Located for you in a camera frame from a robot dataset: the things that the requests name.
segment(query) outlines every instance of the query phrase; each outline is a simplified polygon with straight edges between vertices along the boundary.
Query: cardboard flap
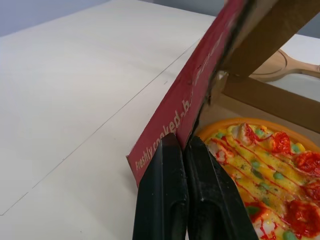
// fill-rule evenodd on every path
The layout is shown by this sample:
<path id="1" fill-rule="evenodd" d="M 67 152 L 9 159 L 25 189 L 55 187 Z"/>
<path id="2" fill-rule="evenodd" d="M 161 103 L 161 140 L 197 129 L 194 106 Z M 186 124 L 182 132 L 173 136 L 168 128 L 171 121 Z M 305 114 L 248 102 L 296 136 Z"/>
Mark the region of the cardboard flap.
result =
<path id="1" fill-rule="evenodd" d="M 223 70 L 247 77 L 320 12 L 320 0 L 257 0 Z"/>
<path id="2" fill-rule="evenodd" d="M 127 160 L 139 184 L 160 139 L 175 133 L 184 149 L 208 91 L 209 79 L 230 49 L 251 0 L 229 0 L 207 30 L 142 132 Z"/>
<path id="3" fill-rule="evenodd" d="M 232 74 L 226 81 L 223 93 L 242 103 L 320 134 L 320 102 L 318 101 L 250 77 Z"/>

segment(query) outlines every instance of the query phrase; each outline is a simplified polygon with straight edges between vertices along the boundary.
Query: pizza box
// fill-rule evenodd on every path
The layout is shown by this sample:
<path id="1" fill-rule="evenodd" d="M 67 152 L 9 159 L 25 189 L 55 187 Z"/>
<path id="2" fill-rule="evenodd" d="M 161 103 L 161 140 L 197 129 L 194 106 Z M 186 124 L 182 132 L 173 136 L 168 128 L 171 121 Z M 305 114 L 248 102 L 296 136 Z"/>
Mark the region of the pizza box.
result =
<path id="1" fill-rule="evenodd" d="M 136 184 L 164 136 L 184 150 L 224 119 L 268 120 L 320 146 L 320 102 L 249 77 L 319 11 L 319 0 L 229 0 L 127 156 Z"/>

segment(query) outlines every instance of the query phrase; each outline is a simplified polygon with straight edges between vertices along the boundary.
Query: white table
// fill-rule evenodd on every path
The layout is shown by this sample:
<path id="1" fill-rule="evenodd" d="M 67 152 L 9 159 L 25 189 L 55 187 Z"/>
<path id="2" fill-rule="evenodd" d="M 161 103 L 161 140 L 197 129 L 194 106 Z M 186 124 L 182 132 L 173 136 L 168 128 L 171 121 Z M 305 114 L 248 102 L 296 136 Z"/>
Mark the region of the white table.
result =
<path id="1" fill-rule="evenodd" d="M 0 38 L 0 239 L 132 237 L 125 155 L 213 19 L 114 0 Z"/>

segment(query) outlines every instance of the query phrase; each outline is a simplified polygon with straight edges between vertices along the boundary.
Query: pizza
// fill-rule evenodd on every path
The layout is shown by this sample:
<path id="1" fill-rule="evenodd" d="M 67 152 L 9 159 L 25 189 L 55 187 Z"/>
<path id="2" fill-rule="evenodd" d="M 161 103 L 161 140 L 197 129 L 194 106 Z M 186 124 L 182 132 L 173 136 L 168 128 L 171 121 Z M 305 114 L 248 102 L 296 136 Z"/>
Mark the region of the pizza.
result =
<path id="1" fill-rule="evenodd" d="M 233 179 L 261 240 L 320 240 L 320 149 L 275 123 L 234 118 L 198 136 Z"/>

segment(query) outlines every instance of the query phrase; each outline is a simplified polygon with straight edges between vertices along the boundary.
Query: pepperoni slice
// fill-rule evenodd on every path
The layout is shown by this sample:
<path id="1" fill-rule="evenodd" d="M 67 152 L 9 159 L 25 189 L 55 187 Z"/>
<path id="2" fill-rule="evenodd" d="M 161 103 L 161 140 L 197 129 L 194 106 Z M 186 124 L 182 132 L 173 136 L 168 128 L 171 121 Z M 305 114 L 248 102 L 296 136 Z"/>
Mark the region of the pepperoni slice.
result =
<path id="1" fill-rule="evenodd" d="M 304 185 L 302 188 L 307 196 L 313 200 L 320 201 L 320 179 L 313 180 Z"/>
<path id="2" fill-rule="evenodd" d="M 299 154 L 293 162 L 298 169 L 311 176 L 320 177 L 320 153 L 305 151 Z"/>
<path id="3" fill-rule="evenodd" d="M 314 238 L 320 234 L 320 209 L 309 203 L 293 200 L 287 203 L 285 221 L 296 234 Z"/>
<path id="4" fill-rule="evenodd" d="M 290 154 L 291 143 L 289 136 L 283 131 L 276 132 L 273 135 L 271 147 L 272 152 L 275 154 Z"/>

